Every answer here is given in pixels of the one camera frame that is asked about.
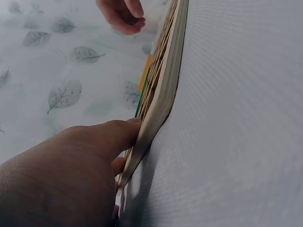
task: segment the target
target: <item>hand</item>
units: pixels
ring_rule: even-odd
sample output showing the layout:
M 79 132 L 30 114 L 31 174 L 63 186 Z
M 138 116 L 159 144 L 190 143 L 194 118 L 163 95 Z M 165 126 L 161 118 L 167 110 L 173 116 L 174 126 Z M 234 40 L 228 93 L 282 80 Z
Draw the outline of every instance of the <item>hand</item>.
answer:
M 3 163 L 1 226 L 108 227 L 125 165 L 118 155 L 140 127 L 138 119 L 72 127 Z
M 97 0 L 97 5 L 114 30 L 131 35 L 145 26 L 140 0 Z

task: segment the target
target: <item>white fabric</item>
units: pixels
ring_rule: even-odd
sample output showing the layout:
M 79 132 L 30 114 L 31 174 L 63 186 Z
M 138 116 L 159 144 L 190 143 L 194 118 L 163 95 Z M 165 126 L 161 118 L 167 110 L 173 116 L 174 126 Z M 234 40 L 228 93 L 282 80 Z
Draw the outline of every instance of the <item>white fabric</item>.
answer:
M 176 100 L 121 226 L 303 226 L 302 9 L 190 0 Z
M 134 117 L 165 5 L 142 4 L 144 29 L 121 35 L 95 0 L 0 1 L 0 163 L 65 128 Z

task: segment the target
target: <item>gray leaf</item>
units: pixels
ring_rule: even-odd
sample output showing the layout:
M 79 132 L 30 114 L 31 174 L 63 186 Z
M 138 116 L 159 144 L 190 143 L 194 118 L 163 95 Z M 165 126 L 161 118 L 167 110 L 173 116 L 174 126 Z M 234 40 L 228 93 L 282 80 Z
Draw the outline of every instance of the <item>gray leaf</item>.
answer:
M 36 22 L 34 22 L 33 20 L 27 20 L 25 22 L 25 24 L 23 25 L 23 27 L 26 29 L 38 29 L 39 25 Z
M 152 51 L 152 44 L 144 44 L 142 50 L 144 54 L 149 55 Z
M 9 12 L 12 14 L 22 14 L 20 5 L 16 1 L 12 1 L 9 3 Z
M 46 45 L 52 34 L 46 32 L 29 32 L 24 40 L 24 46 L 44 46 Z
M 130 81 L 127 82 L 124 90 L 125 105 L 129 109 L 137 108 L 141 92 L 138 91 L 138 85 Z
M 5 135 L 5 131 L 3 131 L 3 130 L 1 129 L 1 127 L 0 127 L 0 132 L 2 132 L 2 133 Z
M 51 27 L 53 32 L 57 33 L 69 33 L 75 29 L 75 25 L 67 18 L 60 17 L 55 20 L 54 24 Z
M 0 88 L 2 88 L 10 77 L 9 69 L 0 75 Z
M 70 59 L 76 62 L 96 63 L 100 57 L 105 54 L 98 55 L 96 51 L 86 46 L 79 46 L 72 50 Z
M 57 88 L 53 88 L 48 98 L 50 109 L 47 114 L 54 108 L 63 109 L 76 104 L 81 92 L 82 84 L 79 80 L 65 81 Z

